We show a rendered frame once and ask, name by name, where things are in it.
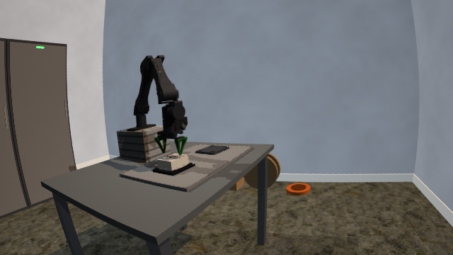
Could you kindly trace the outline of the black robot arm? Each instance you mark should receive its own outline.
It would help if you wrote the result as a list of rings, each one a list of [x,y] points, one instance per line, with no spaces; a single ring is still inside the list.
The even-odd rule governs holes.
[[[163,68],[164,55],[158,55],[153,58],[148,55],[144,58],[140,65],[142,81],[139,89],[139,95],[134,105],[134,115],[136,116],[136,127],[127,129],[127,131],[137,131],[145,128],[154,127],[155,125],[147,125],[146,115],[149,111],[148,97],[151,83],[154,79],[156,83],[156,91],[159,104],[166,104],[162,107],[163,119],[175,119],[175,132],[185,130],[188,125],[188,117],[185,116],[185,108],[182,101],[177,101],[179,98],[178,90],[171,83]],[[147,66],[148,65],[148,66]],[[165,102],[163,102],[165,101]]]

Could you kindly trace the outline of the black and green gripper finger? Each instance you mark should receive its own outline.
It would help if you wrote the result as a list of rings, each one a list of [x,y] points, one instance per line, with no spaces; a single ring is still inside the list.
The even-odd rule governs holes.
[[[166,136],[155,137],[154,139],[155,139],[156,143],[158,144],[158,146],[160,147],[161,151],[163,153],[165,153],[166,152]],[[160,140],[163,140],[164,148],[161,146]]]
[[[187,141],[187,138],[188,138],[188,137],[185,137],[185,138],[182,138],[182,139],[179,139],[179,140],[174,140],[179,155],[182,155],[182,153],[183,153],[183,148],[184,148],[184,146],[185,146],[185,143],[186,143],[186,141]],[[183,142],[182,142],[182,141],[183,141]],[[181,149],[180,149],[180,142],[182,142]]]

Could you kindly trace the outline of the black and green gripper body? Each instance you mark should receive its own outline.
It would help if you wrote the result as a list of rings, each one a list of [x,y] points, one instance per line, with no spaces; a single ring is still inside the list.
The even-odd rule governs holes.
[[[175,139],[179,140],[185,138],[185,136],[177,137],[178,134],[183,134],[183,130],[179,130],[175,132],[175,119],[163,119],[163,129],[162,131],[157,132],[157,137],[166,136],[166,139]]]

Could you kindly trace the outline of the beige perforated base plate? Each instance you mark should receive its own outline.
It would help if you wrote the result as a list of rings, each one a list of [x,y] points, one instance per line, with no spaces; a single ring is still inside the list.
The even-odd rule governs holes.
[[[211,145],[215,144],[197,144],[184,149],[182,154],[187,154],[189,162],[195,163],[195,166],[174,176],[153,172],[153,169],[158,167],[155,160],[123,172],[120,177],[188,192],[253,149],[253,146],[218,145],[229,146],[229,148],[214,155],[195,153],[196,150]]]

